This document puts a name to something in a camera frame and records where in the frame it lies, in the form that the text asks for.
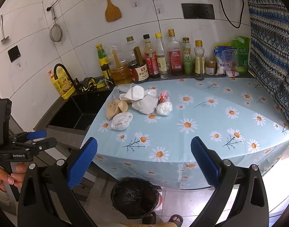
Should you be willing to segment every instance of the yellow detergent bottle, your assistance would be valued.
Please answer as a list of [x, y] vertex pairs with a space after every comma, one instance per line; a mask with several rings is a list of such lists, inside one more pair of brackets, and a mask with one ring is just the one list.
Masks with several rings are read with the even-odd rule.
[[64, 69], [61, 67], [57, 69], [57, 80], [54, 79], [52, 70], [48, 71], [48, 73], [50, 74], [53, 85], [64, 100], [68, 99], [75, 92], [73, 83], [69, 80], [68, 75], [65, 73]]

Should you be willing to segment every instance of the table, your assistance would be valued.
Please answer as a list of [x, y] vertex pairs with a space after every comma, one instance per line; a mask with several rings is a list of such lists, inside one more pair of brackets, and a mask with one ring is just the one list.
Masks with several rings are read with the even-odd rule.
[[257, 164], [262, 174], [289, 146], [289, 127], [256, 79], [177, 79], [141, 86], [168, 91], [173, 104], [169, 116], [145, 115], [129, 107], [130, 126], [115, 131], [105, 103], [82, 143], [97, 139], [93, 162], [118, 180], [139, 177], [172, 189], [209, 187], [190, 150], [195, 136], [221, 159], [242, 167]]

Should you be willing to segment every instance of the sandal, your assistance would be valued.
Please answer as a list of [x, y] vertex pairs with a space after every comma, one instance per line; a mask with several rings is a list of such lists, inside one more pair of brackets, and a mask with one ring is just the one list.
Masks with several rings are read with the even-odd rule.
[[[180, 221], [173, 220], [174, 217], [179, 218]], [[181, 227], [181, 225], [182, 225], [182, 223], [183, 223], [183, 217], [181, 217], [181, 216], [178, 215], [178, 214], [174, 214], [172, 217], [170, 217], [170, 219], [169, 219], [168, 222], [172, 222], [172, 223], [176, 224], [177, 227]]]
[[145, 216], [142, 218], [143, 225], [154, 225], [156, 224], [156, 213], [153, 211], [148, 215], [153, 214], [153, 216]]

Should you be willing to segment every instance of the patterned curtain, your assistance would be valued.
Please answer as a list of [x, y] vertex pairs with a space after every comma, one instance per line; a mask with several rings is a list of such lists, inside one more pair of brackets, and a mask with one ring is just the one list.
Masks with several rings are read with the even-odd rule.
[[289, 12], [281, 0], [248, 0], [251, 19], [249, 71], [289, 124]]

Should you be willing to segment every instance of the hand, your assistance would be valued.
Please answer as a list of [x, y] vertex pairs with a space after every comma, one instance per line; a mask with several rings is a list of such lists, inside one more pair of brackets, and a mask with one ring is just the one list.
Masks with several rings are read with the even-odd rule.
[[0, 190], [7, 192], [4, 182], [14, 184], [18, 188], [22, 187], [27, 167], [25, 163], [22, 163], [17, 164], [15, 169], [18, 173], [11, 173], [10, 176], [4, 169], [0, 168]]

